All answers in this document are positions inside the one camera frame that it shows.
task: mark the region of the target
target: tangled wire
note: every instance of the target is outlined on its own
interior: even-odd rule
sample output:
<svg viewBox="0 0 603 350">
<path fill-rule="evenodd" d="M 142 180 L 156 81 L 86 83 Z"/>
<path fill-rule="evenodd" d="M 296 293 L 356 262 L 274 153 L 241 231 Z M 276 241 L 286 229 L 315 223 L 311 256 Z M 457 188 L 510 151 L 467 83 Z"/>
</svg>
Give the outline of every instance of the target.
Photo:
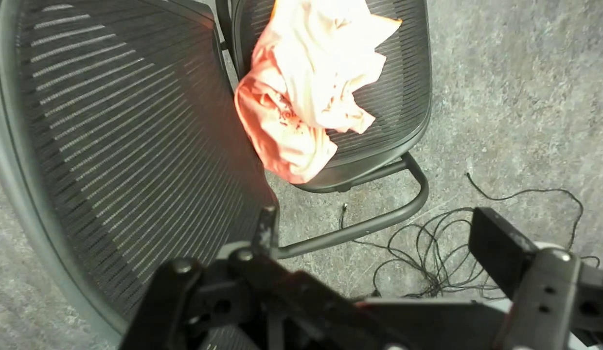
<svg viewBox="0 0 603 350">
<path fill-rule="evenodd" d="M 570 190 L 566 188 L 523 188 L 508 196 L 492 196 L 486 190 L 482 190 L 469 173 L 467 173 L 467 180 L 481 196 L 494 200 L 494 202 L 506 202 L 506 200 L 514 200 L 525 194 L 551 194 L 551 192 L 564 194 L 578 206 L 576 217 L 570 229 L 570 237 L 564 248 L 570 250 L 574 247 L 578 223 L 584 215 L 584 204 Z M 473 210 L 475 208 L 455 208 L 449 212 L 442 212 L 424 223 L 407 223 L 391 233 L 387 245 L 356 239 L 354 243 L 358 245 L 381 248 L 391 254 L 389 260 L 381 262 L 374 270 L 374 293 L 372 295 L 381 295 L 379 274 L 383 274 L 387 266 L 405 264 L 407 268 L 422 276 L 424 287 L 420 287 L 418 291 L 405 293 L 401 297 L 436 297 L 436 295 L 475 289 L 479 291 L 482 299 L 504 299 L 504 293 L 498 291 L 494 283 L 490 283 L 490 278 L 484 272 L 484 268 L 469 252 L 467 243 L 455 248 L 449 248 L 449 250 L 442 248 L 444 247 L 442 239 L 446 237 L 446 231 L 455 229 L 457 225 L 463 225 L 467 233 L 471 231 L 471 219 L 469 219 L 471 215 L 465 217 L 465 213 L 473 213 Z M 405 248 L 397 245 L 399 237 L 410 231 L 414 231 L 414 252 L 407 252 Z M 595 254 L 582 256 L 582 258 L 586 262 L 591 260 L 595 268 L 601 264 L 601 258 Z"/>
</svg>

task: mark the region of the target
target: black mesh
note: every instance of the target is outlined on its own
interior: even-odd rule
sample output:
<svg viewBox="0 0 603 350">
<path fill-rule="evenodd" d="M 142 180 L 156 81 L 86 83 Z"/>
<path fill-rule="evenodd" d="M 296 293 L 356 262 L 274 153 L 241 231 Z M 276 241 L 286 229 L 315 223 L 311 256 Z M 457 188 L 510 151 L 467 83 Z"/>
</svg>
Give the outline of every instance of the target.
<svg viewBox="0 0 603 350">
<path fill-rule="evenodd" d="M 20 9 L 21 116 L 64 229 L 53 239 L 125 318 L 162 260 L 251 239 L 270 198 L 216 44 L 208 15 L 140 0 Z"/>
<path fill-rule="evenodd" d="M 241 60 L 239 68 L 245 73 L 274 0 L 233 3 L 233 37 L 241 48 L 237 62 Z M 432 68 L 424 0 L 368 0 L 368 5 L 372 13 L 401 17 L 403 25 L 377 48 L 387 56 L 379 81 L 356 91 L 356 101 L 377 120 L 362 136 L 331 132 L 339 143 L 331 165 L 393 149 L 418 136 L 430 118 Z"/>
</svg>

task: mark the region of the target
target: crumpled fabric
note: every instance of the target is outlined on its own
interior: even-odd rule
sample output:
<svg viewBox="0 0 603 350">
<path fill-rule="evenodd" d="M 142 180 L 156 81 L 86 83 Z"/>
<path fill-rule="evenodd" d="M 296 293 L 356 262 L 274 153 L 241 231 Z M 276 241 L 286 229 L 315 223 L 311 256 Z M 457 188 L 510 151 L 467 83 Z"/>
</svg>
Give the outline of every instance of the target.
<svg viewBox="0 0 603 350">
<path fill-rule="evenodd" d="M 385 56 L 375 46 L 401 19 L 366 0 L 276 0 L 259 37 L 235 108 L 263 165 L 288 182 L 311 180 L 337 153 L 327 128 L 358 134 L 375 120 L 354 101 Z"/>
</svg>

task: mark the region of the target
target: cord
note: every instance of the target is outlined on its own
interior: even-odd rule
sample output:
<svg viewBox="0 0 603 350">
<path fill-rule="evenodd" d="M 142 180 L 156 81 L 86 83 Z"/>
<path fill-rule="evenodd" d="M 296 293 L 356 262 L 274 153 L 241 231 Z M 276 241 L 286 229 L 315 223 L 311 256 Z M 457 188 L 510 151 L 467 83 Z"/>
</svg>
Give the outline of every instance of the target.
<svg viewBox="0 0 603 350">
<path fill-rule="evenodd" d="M 572 200 L 576 202 L 576 206 L 578 206 L 578 213 L 576 213 L 574 223 L 572 223 L 570 239 L 568 239 L 568 243 L 564 245 L 568 250 L 574 247 L 578 223 L 580 223 L 580 219 L 582 219 L 582 215 L 584 215 L 584 212 L 586 212 L 586 206 L 580 202 L 580 198 L 576 198 L 574 192 L 570 192 L 570 190 L 566 190 L 566 188 L 523 188 L 523 190 L 512 192 L 512 194 L 508 194 L 508 196 L 490 196 L 486 190 L 482 190 L 482 188 L 475 182 L 475 178 L 473 178 L 471 173 L 465 173 L 465 177 L 469 178 L 469 182 L 473 184 L 473 188 L 475 188 L 481 196 L 484 196 L 484 198 L 488 198 L 488 200 L 494 200 L 494 202 L 506 202 L 506 200 L 512 200 L 512 198 L 517 198 L 517 196 L 523 196 L 523 194 L 533 194 L 533 192 L 539 192 L 539 194 L 562 192 L 562 194 L 566 194 L 566 196 L 572 198 Z"/>
<path fill-rule="evenodd" d="M 570 237 L 566 243 L 566 248 L 570 250 L 576 243 L 578 235 L 578 223 L 584 215 L 584 204 L 582 200 L 566 190 L 566 188 L 521 188 L 506 196 L 492 196 L 475 178 L 471 173 L 465 173 L 469 184 L 484 198 L 494 202 L 506 202 L 514 200 L 525 194 L 549 194 L 549 192 L 560 192 L 568 196 L 578 206 L 578 213 L 574 217 Z M 340 225 L 344 225 L 344 213 L 346 206 L 340 210 Z M 449 250 L 444 250 L 442 237 L 446 237 L 446 231 L 465 227 L 471 231 L 471 219 L 463 217 L 463 213 L 473 213 L 475 208 L 453 208 L 442 213 L 432 215 L 424 223 L 407 223 L 401 225 L 391 233 L 385 245 L 354 239 L 358 245 L 381 248 L 389 254 L 387 260 L 383 260 L 374 270 L 374 293 L 381 295 L 379 289 L 379 274 L 391 266 L 391 264 L 405 264 L 409 270 L 416 272 L 424 280 L 424 287 L 418 291 L 405 293 L 401 297 L 436 297 L 444 293 L 457 293 L 467 289 L 477 289 L 482 299 L 494 301 L 494 299 L 506 299 L 506 295 L 498 289 L 498 285 L 490 283 L 490 276 L 484 272 L 484 268 L 479 264 L 479 260 L 469 252 L 467 243 L 457 245 Z M 397 241 L 405 233 L 414 233 L 414 252 L 407 252 L 403 247 L 397 247 Z M 586 262 L 593 262 L 595 268 L 601 264 L 601 258 L 595 254 L 582 256 Z"/>
</svg>

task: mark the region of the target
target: black metal bracket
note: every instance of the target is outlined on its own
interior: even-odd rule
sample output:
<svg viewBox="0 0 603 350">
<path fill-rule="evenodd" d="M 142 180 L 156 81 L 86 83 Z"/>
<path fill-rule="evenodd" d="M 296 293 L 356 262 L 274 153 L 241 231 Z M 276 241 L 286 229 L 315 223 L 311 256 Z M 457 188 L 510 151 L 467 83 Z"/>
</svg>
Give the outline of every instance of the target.
<svg viewBox="0 0 603 350">
<path fill-rule="evenodd" d="M 292 350 L 564 350 L 570 330 L 603 344 L 603 270 L 560 248 L 535 250 L 488 208 L 475 210 L 471 248 L 512 295 L 508 315 L 481 303 L 352 303 L 245 247 L 206 270 L 187 258 L 163 264 L 123 348 L 198 348 L 226 324 L 259 348 Z"/>
</svg>

